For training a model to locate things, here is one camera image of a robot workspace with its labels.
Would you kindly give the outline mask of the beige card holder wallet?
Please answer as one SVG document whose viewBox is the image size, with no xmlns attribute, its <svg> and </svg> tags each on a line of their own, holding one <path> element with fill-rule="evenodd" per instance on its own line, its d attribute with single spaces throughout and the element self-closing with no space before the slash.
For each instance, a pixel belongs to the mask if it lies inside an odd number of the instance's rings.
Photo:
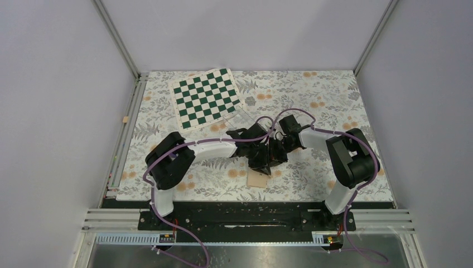
<svg viewBox="0 0 473 268">
<path fill-rule="evenodd" d="M 266 188 L 270 177 L 254 170 L 248 170 L 247 186 L 252 188 Z"/>
</svg>

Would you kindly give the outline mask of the clear plastic card box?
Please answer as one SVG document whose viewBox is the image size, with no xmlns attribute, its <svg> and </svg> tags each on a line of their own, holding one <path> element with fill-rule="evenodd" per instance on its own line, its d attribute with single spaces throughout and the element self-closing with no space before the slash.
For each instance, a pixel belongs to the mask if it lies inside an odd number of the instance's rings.
<svg viewBox="0 0 473 268">
<path fill-rule="evenodd" d="M 241 128 L 250 128 L 256 121 L 256 118 L 249 114 L 245 109 L 236 107 L 233 112 L 223 117 L 222 123 L 225 124 L 227 131 L 234 131 Z"/>
</svg>

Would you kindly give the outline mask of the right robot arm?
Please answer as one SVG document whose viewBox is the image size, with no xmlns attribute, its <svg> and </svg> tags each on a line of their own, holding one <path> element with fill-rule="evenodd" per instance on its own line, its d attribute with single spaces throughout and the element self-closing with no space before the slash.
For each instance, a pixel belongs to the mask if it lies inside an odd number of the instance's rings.
<svg viewBox="0 0 473 268">
<path fill-rule="evenodd" d="M 341 213 L 351 206 L 358 191 L 373 181 L 380 162 L 358 128 L 346 132 L 329 131 L 313 125 L 302 126 L 294 116 L 280 120 L 282 139 L 268 140 L 268 163 L 276 166 L 287 161 L 296 149 L 317 149 L 328 154 L 336 182 L 324 201 L 321 225 L 333 230 L 342 222 Z"/>
</svg>

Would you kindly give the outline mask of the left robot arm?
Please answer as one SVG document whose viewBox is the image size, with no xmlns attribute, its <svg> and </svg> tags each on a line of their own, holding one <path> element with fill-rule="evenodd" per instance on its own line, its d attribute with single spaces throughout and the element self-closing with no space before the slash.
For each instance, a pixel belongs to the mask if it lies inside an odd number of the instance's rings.
<svg viewBox="0 0 473 268">
<path fill-rule="evenodd" d="M 248 166 L 270 175 L 268 132 L 255 123 L 250 128 L 227 131 L 223 137 L 186 142 L 179 132 L 170 133 L 145 158 L 143 180 L 152 185 L 152 223 L 167 229 L 173 222 L 173 192 L 195 163 L 215 158 L 245 157 Z"/>
</svg>

